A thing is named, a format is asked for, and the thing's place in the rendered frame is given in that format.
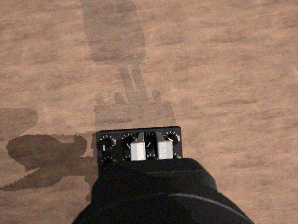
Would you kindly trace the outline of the black knob box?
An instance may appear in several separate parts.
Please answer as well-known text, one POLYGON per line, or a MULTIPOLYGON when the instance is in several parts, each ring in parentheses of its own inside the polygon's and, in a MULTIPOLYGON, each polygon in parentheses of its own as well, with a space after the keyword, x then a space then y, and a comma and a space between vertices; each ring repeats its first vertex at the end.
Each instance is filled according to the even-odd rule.
POLYGON ((146 160, 158 159, 155 158, 153 132, 160 132, 165 140, 172 141, 173 159, 183 158, 179 126, 102 130, 96 132, 99 176, 112 162, 131 161, 130 143, 137 141, 140 132, 146 132, 146 160))

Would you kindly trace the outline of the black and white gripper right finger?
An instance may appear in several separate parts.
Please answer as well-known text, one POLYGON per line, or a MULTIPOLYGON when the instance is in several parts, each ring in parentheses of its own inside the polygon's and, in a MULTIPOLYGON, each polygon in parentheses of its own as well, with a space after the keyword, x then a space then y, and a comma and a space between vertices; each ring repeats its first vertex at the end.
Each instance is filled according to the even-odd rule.
POLYGON ((153 135, 155 158, 173 159, 172 141, 165 140, 160 132, 153 132, 153 135))

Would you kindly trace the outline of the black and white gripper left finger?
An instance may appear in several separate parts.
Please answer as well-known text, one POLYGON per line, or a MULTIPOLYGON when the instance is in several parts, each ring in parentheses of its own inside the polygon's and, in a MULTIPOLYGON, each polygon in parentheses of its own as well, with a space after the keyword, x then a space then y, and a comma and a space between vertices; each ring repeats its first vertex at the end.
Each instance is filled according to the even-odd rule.
POLYGON ((146 132, 140 132, 137 141, 130 143, 131 161, 147 159, 146 132))

